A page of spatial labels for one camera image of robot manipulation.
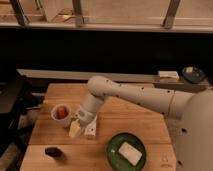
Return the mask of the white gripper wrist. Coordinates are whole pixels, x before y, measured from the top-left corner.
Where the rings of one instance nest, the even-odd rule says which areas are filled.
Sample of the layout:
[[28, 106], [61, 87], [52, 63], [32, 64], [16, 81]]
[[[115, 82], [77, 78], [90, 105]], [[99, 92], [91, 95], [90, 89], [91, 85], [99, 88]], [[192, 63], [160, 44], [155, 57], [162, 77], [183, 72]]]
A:
[[95, 116], [90, 112], [79, 110], [77, 112], [77, 118], [79, 121], [75, 120], [70, 125], [69, 136], [71, 138], [76, 138], [80, 136], [83, 131], [82, 126], [90, 124], [94, 120]]

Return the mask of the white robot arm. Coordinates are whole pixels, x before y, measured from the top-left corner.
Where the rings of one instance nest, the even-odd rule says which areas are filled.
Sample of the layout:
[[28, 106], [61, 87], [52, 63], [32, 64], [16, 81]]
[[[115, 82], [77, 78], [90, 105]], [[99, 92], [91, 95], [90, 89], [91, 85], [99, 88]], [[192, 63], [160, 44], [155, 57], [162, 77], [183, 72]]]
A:
[[70, 125], [74, 138], [94, 121], [110, 96], [181, 120], [176, 171], [213, 171], [213, 90], [190, 93], [171, 89], [145, 88], [120, 84], [103, 76], [93, 76], [88, 93]]

